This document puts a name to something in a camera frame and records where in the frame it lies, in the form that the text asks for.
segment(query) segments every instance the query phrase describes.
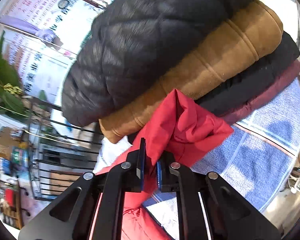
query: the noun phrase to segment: metal screw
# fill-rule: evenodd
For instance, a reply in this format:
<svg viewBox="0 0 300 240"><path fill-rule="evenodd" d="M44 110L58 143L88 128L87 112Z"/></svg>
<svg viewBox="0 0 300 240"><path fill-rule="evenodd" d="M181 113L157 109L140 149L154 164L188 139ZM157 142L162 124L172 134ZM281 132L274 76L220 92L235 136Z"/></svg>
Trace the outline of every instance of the metal screw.
<svg viewBox="0 0 300 240"><path fill-rule="evenodd" d="M174 163L171 163L170 166L173 169L179 169L181 165L180 165L180 163L174 162Z"/></svg>
<svg viewBox="0 0 300 240"><path fill-rule="evenodd" d="M130 162L121 163L121 168L123 168L123 169L128 169L130 167L131 167L131 163Z"/></svg>
<svg viewBox="0 0 300 240"><path fill-rule="evenodd" d="M86 172L84 175L83 175L83 178L85 180L90 180L93 178L93 173L92 172Z"/></svg>
<svg viewBox="0 0 300 240"><path fill-rule="evenodd" d="M215 172L209 172L208 177L209 177L210 179L217 179L219 176L218 176L218 174L215 173Z"/></svg>

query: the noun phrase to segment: white fabric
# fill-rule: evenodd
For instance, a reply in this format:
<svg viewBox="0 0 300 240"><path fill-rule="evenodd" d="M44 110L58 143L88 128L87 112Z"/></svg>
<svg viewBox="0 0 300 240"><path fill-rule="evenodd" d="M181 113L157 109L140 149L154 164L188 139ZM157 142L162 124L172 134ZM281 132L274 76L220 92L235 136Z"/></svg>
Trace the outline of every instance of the white fabric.
<svg viewBox="0 0 300 240"><path fill-rule="evenodd" d="M123 137L116 144L111 143L106 137L102 139L102 146L99 151L97 163L94 166L93 173L98 173L104 167L110 166L116 158L128 150L132 145L128 142L128 137Z"/></svg>

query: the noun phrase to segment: black jacket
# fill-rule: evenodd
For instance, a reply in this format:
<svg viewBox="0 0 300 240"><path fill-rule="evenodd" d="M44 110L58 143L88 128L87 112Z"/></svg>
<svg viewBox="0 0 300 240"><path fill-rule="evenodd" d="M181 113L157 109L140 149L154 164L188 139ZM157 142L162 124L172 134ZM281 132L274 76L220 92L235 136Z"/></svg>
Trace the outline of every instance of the black jacket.
<svg viewBox="0 0 300 240"><path fill-rule="evenodd" d="M245 71L226 80L195 102L220 116L260 95L299 55L297 45L290 35L284 32L281 43L274 52L262 57Z"/></svg>
<svg viewBox="0 0 300 240"><path fill-rule="evenodd" d="M64 83L63 116L85 126L131 102L253 0L115 0Z"/></svg>

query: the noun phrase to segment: poster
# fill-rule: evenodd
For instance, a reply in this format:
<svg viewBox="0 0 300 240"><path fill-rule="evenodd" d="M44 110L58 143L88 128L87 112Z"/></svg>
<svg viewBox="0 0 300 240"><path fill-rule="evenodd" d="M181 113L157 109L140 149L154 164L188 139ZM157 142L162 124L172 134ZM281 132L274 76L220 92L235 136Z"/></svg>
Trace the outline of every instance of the poster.
<svg viewBox="0 0 300 240"><path fill-rule="evenodd" d="M65 75L79 53L82 41L91 29L93 19L101 14L83 0L68 0L66 8L60 9L60 0L17 0L4 13L26 20L40 29L51 29L61 41L61 48L46 46L36 38L7 31L7 58L18 70L24 91L54 103Z"/></svg>

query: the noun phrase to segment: cardboard box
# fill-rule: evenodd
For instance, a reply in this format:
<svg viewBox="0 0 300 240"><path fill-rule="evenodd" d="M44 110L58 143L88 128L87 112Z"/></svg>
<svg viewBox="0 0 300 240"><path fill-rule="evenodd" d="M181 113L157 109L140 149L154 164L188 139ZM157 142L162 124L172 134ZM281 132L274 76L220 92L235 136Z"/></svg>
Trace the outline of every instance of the cardboard box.
<svg viewBox="0 0 300 240"><path fill-rule="evenodd" d="M19 145L19 142L10 136L11 131L12 128L10 127L4 127L0 130L0 152L8 156L7 160L10 160L13 147Z"/></svg>

